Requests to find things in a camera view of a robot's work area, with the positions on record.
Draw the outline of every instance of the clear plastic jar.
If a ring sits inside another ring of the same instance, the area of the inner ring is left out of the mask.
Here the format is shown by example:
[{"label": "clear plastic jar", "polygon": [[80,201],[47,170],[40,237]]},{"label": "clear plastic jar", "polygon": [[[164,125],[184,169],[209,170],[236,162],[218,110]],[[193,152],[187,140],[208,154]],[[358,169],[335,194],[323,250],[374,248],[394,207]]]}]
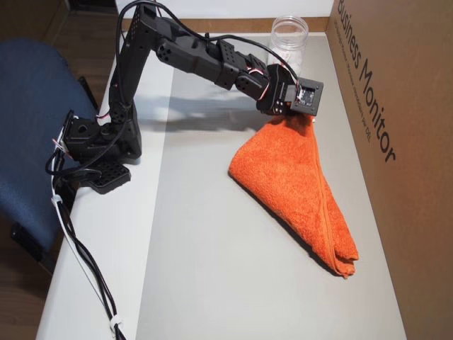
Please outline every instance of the clear plastic jar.
[{"label": "clear plastic jar", "polygon": [[[309,27],[296,16],[280,16],[274,20],[269,48],[286,61],[300,77]],[[281,64],[269,53],[268,64]]]}]

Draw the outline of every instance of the white cable tie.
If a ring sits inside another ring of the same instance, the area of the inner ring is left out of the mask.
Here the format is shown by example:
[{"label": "white cable tie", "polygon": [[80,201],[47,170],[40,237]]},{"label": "white cable tie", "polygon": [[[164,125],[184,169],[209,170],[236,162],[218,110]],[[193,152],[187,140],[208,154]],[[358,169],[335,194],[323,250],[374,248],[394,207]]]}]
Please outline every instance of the white cable tie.
[{"label": "white cable tie", "polygon": [[51,200],[52,200],[52,204],[56,208],[58,208],[58,202],[63,202],[62,197],[60,195],[58,195],[58,194],[53,195]]},{"label": "white cable tie", "polygon": [[118,314],[113,315],[112,319],[110,319],[110,329],[112,332],[115,333],[115,326],[118,325],[118,328],[122,324],[122,320]]}]

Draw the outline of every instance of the white table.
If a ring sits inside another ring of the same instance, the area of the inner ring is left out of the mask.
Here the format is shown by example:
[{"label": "white table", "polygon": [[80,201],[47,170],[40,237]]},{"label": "white table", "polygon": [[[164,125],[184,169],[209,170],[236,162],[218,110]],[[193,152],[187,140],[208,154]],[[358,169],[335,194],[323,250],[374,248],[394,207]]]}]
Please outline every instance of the white table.
[{"label": "white table", "polygon": [[[322,101],[335,103],[339,111],[337,118],[339,121],[336,124],[345,127],[343,131],[346,132],[341,136],[341,145],[334,146],[327,144],[328,140],[323,137],[326,133],[318,134],[323,170],[334,195],[347,190],[345,177],[348,175],[345,170],[340,169],[342,165],[338,163],[334,154],[341,148],[349,149],[347,153],[349,158],[345,160],[349,164],[348,171],[352,169],[354,175],[360,177],[359,185],[354,188],[354,197],[350,199],[361,202],[362,211],[357,214],[347,208],[343,210],[343,214],[348,222],[354,220],[355,224],[363,223],[369,228],[366,231],[368,239],[371,239],[369,253],[373,254],[372,258],[367,257],[365,246],[357,245],[362,256],[357,263],[357,271],[360,272],[361,266],[380,268],[380,277],[375,279],[382,285],[382,292],[388,300],[387,306],[390,306],[389,314],[394,319],[392,327],[396,330],[394,338],[404,339],[401,317],[360,163],[352,135],[348,130],[348,119],[333,71],[333,63],[331,58],[328,60],[330,64],[326,67],[332,70],[332,76],[328,80],[330,89],[328,97],[326,92],[323,95],[321,105]],[[316,78],[310,74],[304,76]],[[102,196],[89,188],[82,188],[77,193],[71,214],[79,239],[91,250],[108,282],[117,304],[118,314],[123,319],[124,333],[129,340],[135,339],[137,333],[165,137],[164,128],[151,129],[147,120],[160,120],[162,126],[165,126],[172,80],[173,69],[160,63],[154,53],[151,53],[134,98],[139,124],[141,123],[143,155],[138,165],[128,166],[132,180]],[[101,111],[105,112],[107,108],[108,92],[104,95]],[[322,110],[319,111],[319,115],[318,120],[330,119],[327,115],[322,116]],[[358,229],[352,231],[353,235],[358,236],[356,241],[362,239],[357,233],[361,231]],[[37,338],[110,339],[110,337],[109,323],[103,306],[79,268],[71,249],[63,242]]]}]

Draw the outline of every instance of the gray surface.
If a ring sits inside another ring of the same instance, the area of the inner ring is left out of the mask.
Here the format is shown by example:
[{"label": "gray surface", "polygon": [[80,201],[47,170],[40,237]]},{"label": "gray surface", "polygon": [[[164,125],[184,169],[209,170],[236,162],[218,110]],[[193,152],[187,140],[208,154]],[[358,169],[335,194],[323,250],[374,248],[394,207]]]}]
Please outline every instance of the gray surface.
[{"label": "gray surface", "polygon": [[321,163],[357,273],[333,276],[228,177],[269,118],[239,92],[176,71],[137,339],[405,339],[325,37],[309,38],[302,74],[324,82]]}]

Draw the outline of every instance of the wooden floor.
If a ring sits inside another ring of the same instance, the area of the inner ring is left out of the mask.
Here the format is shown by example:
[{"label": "wooden floor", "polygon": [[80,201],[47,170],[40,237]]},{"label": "wooden floor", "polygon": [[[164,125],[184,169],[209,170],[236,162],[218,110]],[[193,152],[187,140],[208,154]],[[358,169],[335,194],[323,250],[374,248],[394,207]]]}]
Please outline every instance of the wooden floor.
[{"label": "wooden floor", "polygon": [[74,76],[85,76],[99,105],[115,55],[116,20],[112,14],[70,13],[54,43]]},{"label": "wooden floor", "polygon": [[[115,54],[116,16],[70,13],[55,39],[75,77],[85,76],[101,104]],[[34,339],[51,277],[9,237],[0,218],[0,340]],[[57,256],[61,240],[56,242]]]}]

